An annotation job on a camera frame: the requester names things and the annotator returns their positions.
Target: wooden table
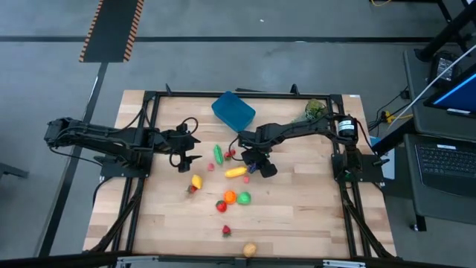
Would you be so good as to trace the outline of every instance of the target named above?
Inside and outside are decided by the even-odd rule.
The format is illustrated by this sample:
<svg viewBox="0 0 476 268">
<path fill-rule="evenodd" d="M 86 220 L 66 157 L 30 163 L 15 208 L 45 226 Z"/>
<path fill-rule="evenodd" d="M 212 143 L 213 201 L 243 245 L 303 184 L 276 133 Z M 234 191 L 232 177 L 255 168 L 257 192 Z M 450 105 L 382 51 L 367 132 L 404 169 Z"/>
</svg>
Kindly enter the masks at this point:
<svg viewBox="0 0 476 268">
<path fill-rule="evenodd" d="M 115 127 L 129 123 L 141 108 L 144 91 L 125 91 Z M 343 95 L 345 112 L 364 126 L 364 111 L 358 95 Z M 155 155 L 152 173 L 144 186 L 140 216 L 134 241 L 134 253 L 165 255 L 241 256 L 247 242 L 257 245 L 258 257 L 348 258 L 343 208 L 332 175 L 330 154 L 332 143 L 321 135 L 289 139 L 273 147 L 271 162 L 279 170 L 276 176 L 264 179 L 251 174 L 249 184 L 242 177 L 227 179 L 224 171 L 240 166 L 239 162 L 216 165 L 213 172 L 207 165 L 215 162 L 213 147 L 223 149 L 236 137 L 214 114 L 215 98 L 161 98 L 156 126 L 175 129 L 189 116 L 199 120 L 193 134 L 202 143 L 189 155 L 203 155 L 186 173 L 171 167 L 168 156 Z M 256 110 L 249 130 L 261 124 L 287 124 L 298 117 L 307 100 L 245 99 Z M 193 129 L 193 122 L 187 122 Z M 362 153 L 370 153 L 364 136 L 359 134 Z M 238 153 L 241 148 L 234 146 Z M 193 174 L 204 178 L 202 190 L 193 195 L 185 191 Z M 97 194 L 84 249 L 90 249 L 115 221 L 125 179 L 114 178 Z M 395 254 L 393 238 L 382 194 L 370 183 L 360 183 L 366 222 L 387 251 Z M 230 205 L 221 214 L 215 203 L 228 190 L 248 191 L 248 206 Z M 222 237 L 222 227 L 230 226 L 232 236 Z M 126 223 L 120 249 L 125 248 Z M 358 253 L 362 254 L 358 227 L 354 223 Z"/>
</svg>

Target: floor mat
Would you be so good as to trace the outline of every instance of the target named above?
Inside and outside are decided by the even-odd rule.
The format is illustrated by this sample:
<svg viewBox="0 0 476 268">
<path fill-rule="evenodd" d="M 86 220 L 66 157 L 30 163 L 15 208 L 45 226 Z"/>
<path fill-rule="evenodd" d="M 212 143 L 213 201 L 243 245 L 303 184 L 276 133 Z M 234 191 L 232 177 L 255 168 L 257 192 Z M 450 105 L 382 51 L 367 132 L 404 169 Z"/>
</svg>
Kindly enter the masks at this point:
<svg viewBox="0 0 476 268">
<path fill-rule="evenodd" d="M 125 63 L 132 54 L 144 0 L 100 0 L 80 55 L 82 63 Z"/>
</svg>

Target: computer monitor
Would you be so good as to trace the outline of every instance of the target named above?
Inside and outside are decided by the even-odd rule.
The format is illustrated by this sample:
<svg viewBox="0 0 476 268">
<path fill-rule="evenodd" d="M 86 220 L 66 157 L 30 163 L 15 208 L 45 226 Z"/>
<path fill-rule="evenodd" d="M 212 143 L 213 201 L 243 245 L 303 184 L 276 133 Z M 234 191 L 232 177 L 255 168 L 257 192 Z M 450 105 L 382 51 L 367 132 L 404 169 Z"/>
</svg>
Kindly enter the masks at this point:
<svg viewBox="0 0 476 268">
<path fill-rule="evenodd" d="M 476 63 L 447 89 L 433 94 L 425 105 L 458 115 L 476 115 Z"/>
</svg>

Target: plastic orange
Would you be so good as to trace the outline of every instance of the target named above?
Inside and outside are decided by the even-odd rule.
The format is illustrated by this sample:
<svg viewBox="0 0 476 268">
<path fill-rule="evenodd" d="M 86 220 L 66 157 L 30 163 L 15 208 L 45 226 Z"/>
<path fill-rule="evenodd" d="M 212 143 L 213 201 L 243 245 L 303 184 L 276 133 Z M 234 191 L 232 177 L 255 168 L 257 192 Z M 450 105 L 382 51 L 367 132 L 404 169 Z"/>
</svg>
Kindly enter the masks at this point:
<svg viewBox="0 0 476 268">
<path fill-rule="evenodd" d="M 225 194 L 223 195 L 223 200 L 225 203 L 231 205 L 237 201 L 237 194 L 233 191 L 226 191 Z"/>
</svg>

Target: blue box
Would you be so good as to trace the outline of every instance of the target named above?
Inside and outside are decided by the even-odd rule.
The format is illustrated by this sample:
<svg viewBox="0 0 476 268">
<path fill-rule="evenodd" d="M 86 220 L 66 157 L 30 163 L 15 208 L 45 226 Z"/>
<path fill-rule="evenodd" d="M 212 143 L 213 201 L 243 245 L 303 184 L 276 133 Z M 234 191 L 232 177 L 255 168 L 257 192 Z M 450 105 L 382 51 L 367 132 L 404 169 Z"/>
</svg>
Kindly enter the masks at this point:
<svg viewBox="0 0 476 268">
<path fill-rule="evenodd" d="M 253 121 L 256 111 L 231 92 L 225 92 L 212 105 L 211 109 L 232 130 L 239 132 Z"/>
</svg>

